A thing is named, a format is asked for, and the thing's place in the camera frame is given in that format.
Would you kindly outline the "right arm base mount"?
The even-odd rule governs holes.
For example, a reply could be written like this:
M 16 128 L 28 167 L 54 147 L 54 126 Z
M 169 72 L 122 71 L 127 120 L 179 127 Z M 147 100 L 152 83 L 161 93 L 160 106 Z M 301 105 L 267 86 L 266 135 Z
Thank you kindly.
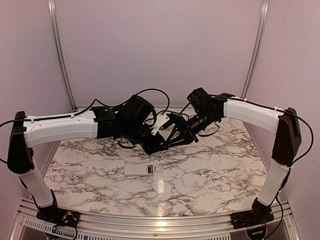
M 267 212 L 264 215 L 260 215 L 259 213 L 253 213 L 252 210 L 235 212 L 232 213 L 230 217 L 231 224 L 234 229 L 263 225 L 275 219 L 272 212 Z

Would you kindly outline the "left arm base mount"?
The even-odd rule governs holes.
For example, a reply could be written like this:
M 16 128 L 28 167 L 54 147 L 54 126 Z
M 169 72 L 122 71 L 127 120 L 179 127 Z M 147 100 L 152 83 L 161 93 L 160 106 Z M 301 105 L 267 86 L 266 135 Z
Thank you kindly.
M 55 224 L 55 226 L 67 226 L 75 228 L 78 225 L 80 219 L 80 213 L 78 211 L 60 208 L 58 211 L 51 213 L 43 213 L 38 211 L 36 218 Z

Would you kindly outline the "white remote control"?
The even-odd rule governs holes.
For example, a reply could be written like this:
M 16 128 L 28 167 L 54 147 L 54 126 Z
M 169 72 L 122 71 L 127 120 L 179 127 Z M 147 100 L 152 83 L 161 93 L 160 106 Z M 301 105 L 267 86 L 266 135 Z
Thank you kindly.
M 125 176 L 152 176 L 155 173 L 155 167 L 153 166 L 153 174 L 148 174 L 147 165 L 152 164 L 130 164 L 124 167 L 123 174 Z

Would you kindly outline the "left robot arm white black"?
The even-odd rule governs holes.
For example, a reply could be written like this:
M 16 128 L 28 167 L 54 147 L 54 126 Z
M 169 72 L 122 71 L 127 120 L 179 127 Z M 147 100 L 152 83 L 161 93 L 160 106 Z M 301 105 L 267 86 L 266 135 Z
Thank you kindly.
M 74 226 L 79 212 L 60 208 L 55 194 L 47 186 L 33 162 L 33 148 L 42 144 L 72 139 L 126 139 L 140 145 L 146 154 L 166 147 L 160 128 L 169 121 L 166 114 L 157 114 L 153 106 L 89 107 L 80 112 L 52 116 L 26 116 L 16 113 L 7 155 L 8 169 L 17 174 L 30 192 L 38 209 L 37 218 Z

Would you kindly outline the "white battery compartment cover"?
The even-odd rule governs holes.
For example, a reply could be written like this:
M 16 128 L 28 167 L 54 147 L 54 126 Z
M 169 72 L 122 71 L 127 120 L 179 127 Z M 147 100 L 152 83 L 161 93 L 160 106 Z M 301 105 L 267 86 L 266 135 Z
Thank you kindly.
M 194 164 L 195 164 L 195 162 L 196 162 L 196 160 L 195 160 L 194 158 L 189 158 L 189 159 L 186 161 L 185 164 L 186 164 L 188 167 L 193 167 Z

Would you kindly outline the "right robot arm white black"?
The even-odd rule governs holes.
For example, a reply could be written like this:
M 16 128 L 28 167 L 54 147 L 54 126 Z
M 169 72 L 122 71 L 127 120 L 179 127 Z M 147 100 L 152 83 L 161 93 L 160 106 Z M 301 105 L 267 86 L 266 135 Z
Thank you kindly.
M 260 223 L 286 185 L 302 142 L 296 110 L 263 106 L 228 93 L 208 94 L 203 89 L 194 90 L 187 99 L 195 116 L 189 120 L 178 118 L 166 140 L 168 147 L 197 142 L 199 132 L 223 118 L 239 120 L 273 135 L 271 161 L 263 187 L 251 210 L 239 212 L 246 221 Z

